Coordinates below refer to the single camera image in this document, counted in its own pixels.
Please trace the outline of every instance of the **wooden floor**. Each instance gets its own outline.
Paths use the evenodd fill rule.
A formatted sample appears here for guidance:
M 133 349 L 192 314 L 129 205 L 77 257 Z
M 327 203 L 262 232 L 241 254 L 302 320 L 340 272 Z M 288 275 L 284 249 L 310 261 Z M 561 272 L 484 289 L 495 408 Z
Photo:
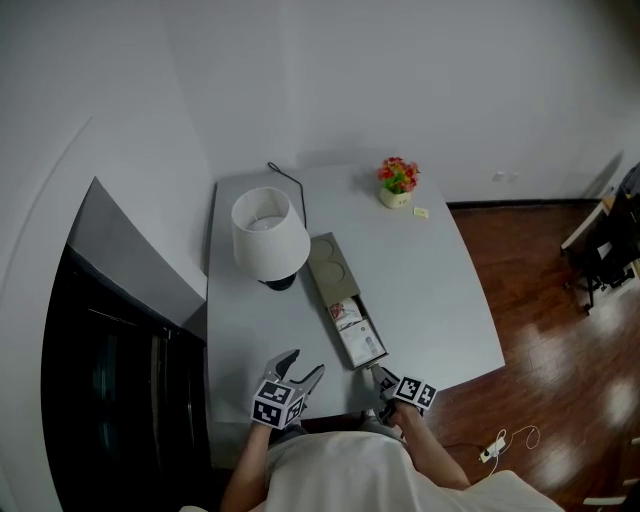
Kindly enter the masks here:
M 640 435 L 640 294 L 631 291 L 588 316 L 562 287 L 572 272 L 560 243 L 592 209 L 454 211 L 506 366 L 443 391 L 428 413 L 472 481 L 493 463 L 478 462 L 470 445 L 486 446 L 502 428 L 510 435 L 537 425 L 538 447 L 528 451 L 527 432 L 519 434 L 498 470 L 515 471 L 567 510 L 585 510 L 585 497 L 616 493 L 623 477 L 639 476 L 620 473 L 626 442 Z

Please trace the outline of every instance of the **white lampshade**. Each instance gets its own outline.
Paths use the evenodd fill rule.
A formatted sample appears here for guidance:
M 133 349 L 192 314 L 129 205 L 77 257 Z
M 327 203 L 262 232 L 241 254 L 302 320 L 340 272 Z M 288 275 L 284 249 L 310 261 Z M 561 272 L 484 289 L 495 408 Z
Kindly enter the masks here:
M 238 266 L 260 281 L 295 274 L 309 257 L 311 241 L 287 195 L 276 188 L 255 188 L 231 210 L 233 252 Z

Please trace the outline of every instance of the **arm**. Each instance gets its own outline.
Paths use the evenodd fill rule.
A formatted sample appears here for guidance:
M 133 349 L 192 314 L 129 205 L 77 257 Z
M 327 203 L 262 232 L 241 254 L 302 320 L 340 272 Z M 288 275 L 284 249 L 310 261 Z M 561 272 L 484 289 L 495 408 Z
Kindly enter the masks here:
M 267 498 L 265 476 L 271 427 L 253 423 L 242 455 L 222 496 L 220 512 L 249 512 Z
M 463 469 L 436 440 L 418 410 L 403 402 L 395 405 L 391 420 L 402 429 L 416 471 L 439 487 L 461 491 L 470 487 Z

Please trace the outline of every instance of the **white cable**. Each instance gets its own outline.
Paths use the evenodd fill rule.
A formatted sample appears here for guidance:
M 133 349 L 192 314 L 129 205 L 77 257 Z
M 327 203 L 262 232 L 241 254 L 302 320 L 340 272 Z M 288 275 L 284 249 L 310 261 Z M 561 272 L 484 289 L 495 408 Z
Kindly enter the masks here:
M 529 450 L 533 450 L 536 446 L 538 446 L 540 444 L 540 438 L 542 437 L 542 435 L 540 434 L 540 429 L 538 427 L 536 427 L 535 425 L 527 425 L 526 427 L 521 428 L 520 430 L 516 430 L 513 434 L 511 434 L 511 440 L 509 441 L 509 444 L 507 446 L 504 447 L 504 450 L 502 451 L 497 451 L 496 452 L 496 463 L 493 466 L 493 469 L 491 470 L 491 473 L 489 473 L 489 476 L 493 475 L 493 473 L 495 472 L 495 470 L 498 467 L 498 461 L 499 459 L 499 455 L 503 454 L 504 452 L 506 452 L 509 447 L 511 446 L 511 443 L 513 443 L 513 438 L 515 437 L 516 434 L 519 434 L 520 432 L 522 432 L 523 430 L 526 430 L 530 428 L 531 430 L 529 431 L 529 435 L 527 436 L 527 439 L 525 441 L 525 445 Z M 533 434 L 534 432 L 538 433 L 538 439 L 536 440 L 536 444 L 534 444 L 533 446 L 529 446 L 529 438 L 531 437 L 531 434 Z M 506 429 L 502 429 L 500 430 L 500 432 L 498 432 L 498 435 L 496 436 L 496 442 L 494 446 L 498 446 L 498 441 L 500 439 L 504 439 L 505 437 L 507 437 L 507 431 Z

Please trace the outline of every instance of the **potted plant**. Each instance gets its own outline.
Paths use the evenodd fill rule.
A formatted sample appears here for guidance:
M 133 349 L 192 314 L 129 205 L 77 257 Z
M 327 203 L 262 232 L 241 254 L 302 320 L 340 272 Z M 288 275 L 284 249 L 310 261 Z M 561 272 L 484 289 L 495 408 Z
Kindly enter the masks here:
M 387 208 L 400 208 L 411 200 L 411 191 L 418 186 L 418 164 L 400 157 L 387 158 L 377 171 L 382 181 L 380 201 Z

